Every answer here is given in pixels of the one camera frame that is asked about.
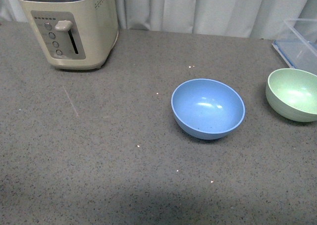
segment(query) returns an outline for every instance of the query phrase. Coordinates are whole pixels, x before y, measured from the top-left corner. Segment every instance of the plastic container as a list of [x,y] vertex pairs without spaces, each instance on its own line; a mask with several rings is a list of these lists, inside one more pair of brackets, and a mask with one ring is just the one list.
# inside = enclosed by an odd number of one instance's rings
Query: plastic container
[[273,46],[290,68],[317,75],[317,19],[284,20]]

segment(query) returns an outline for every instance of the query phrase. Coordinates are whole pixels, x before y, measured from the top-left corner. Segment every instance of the green bowl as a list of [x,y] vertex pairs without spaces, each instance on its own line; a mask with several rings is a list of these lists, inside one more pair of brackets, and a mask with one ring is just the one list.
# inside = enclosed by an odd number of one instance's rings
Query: green bowl
[[265,94],[271,107],[293,121],[317,120],[317,76],[298,69],[273,71],[267,79]]

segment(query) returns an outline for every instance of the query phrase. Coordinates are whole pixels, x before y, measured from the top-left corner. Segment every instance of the blue bowl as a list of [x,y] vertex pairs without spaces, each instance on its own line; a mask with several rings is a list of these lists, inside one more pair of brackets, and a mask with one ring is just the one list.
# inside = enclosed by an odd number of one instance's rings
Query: blue bowl
[[180,84],[173,92],[171,104],[178,125],[205,140],[228,135],[241,124],[246,111],[237,92],[210,79]]

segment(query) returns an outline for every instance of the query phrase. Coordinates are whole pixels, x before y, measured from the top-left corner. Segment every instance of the gray speckled countertop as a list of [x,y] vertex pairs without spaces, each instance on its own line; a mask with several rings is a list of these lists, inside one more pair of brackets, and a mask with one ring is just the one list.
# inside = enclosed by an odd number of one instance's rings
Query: gray speckled countertop
[[[267,40],[121,30],[100,70],[61,71],[3,22],[0,224],[317,224],[317,124],[265,98],[283,67]],[[193,78],[240,94],[235,132],[180,129],[171,94]]]

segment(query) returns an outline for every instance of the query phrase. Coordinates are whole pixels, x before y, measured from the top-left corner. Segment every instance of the toaster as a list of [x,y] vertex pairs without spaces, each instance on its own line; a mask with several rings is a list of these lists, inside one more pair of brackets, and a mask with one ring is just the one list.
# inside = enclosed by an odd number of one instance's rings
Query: toaster
[[118,37],[114,0],[19,0],[48,62],[100,68]]

